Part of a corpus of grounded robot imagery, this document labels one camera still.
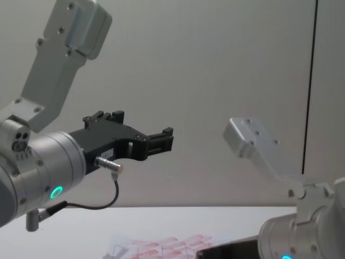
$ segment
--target table surface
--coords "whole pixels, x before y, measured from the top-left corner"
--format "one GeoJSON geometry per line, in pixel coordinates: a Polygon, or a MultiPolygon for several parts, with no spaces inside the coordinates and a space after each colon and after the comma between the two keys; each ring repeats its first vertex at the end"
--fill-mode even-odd
{"type": "Polygon", "coordinates": [[[0,229],[0,258],[102,259],[113,235],[164,238],[195,234],[254,236],[272,217],[295,213],[294,207],[110,208],[65,209],[25,230],[22,216],[0,229]]]}

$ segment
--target paper sheet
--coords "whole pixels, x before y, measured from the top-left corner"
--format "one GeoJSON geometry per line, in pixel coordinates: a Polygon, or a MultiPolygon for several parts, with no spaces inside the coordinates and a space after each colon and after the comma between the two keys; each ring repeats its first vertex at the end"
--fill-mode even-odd
{"type": "Polygon", "coordinates": [[[157,240],[113,236],[103,259],[194,259],[198,251],[230,241],[228,236],[201,234],[157,240]]]}

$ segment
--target silver connector plug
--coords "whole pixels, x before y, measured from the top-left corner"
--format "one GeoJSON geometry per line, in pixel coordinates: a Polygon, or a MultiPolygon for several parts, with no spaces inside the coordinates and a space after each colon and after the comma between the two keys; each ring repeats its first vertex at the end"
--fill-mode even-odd
{"type": "Polygon", "coordinates": [[[123,171],[123,166],[119,165],[118,163],[109,161],[105,158],[102,158],[100,156],[97,156],[95,159],[95,165],[98,167],[103,167],[105,169],[109,169],[110,171],[116,173],[116,174],[121,174],[123,171]]]}

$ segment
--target white wall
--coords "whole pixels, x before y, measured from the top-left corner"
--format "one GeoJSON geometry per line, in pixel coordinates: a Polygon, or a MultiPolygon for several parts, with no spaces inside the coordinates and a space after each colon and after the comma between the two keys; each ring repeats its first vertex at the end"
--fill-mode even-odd
{"type": "Polygon", "coordinates": [[[345,2],[319,1],[306,174],[333,183],[345,176],[345,2]]]}
{"type": "MultiPolygon", "coordinates": [[[[175,129],[173,151],[119,161],[119,206],[285,202],[222,139],[230,117],[259,117],[301,168],[314,0],[103,0],[113,24],[100,57],[77,74],[61,116],[44,132],[81,128],[98,110],[125,111],[143,133],[175,129]]],[[[20,93],[53,0],[0,8],[0,104],[20,93]]],[[[100,205],[106,171],[62,197],[100,205]]]]}

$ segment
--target teal led ring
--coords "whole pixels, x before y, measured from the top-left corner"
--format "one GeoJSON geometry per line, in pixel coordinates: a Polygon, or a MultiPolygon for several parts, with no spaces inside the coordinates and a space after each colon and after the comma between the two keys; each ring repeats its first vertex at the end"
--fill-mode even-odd
{"type": "Polygon", "coordinates": [[[56,188],[52,191],[52,193],[51,193],[51,195],[50,195],[50,198],[51,198],[51,199],[55,199],[56,197],[58,197],[58,196],[63,192],[63,190],[64,190],[64,188],[63,188],[62,186],[56,187],[56,188]]]}

